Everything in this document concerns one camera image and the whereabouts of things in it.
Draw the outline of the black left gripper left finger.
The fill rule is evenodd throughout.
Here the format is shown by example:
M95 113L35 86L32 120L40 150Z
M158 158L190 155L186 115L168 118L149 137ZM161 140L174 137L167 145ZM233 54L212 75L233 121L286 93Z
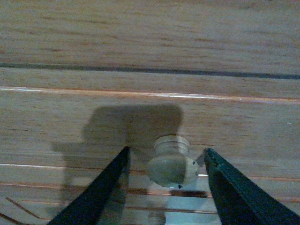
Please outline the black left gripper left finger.
M125 147L50 225L119 225L128 193L130 148Z

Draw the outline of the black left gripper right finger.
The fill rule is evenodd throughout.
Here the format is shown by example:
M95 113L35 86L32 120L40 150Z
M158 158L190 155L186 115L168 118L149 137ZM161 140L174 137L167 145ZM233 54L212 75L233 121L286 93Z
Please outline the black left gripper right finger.
M298 225L300 217L217 154L205 150L209 187L223 225Z

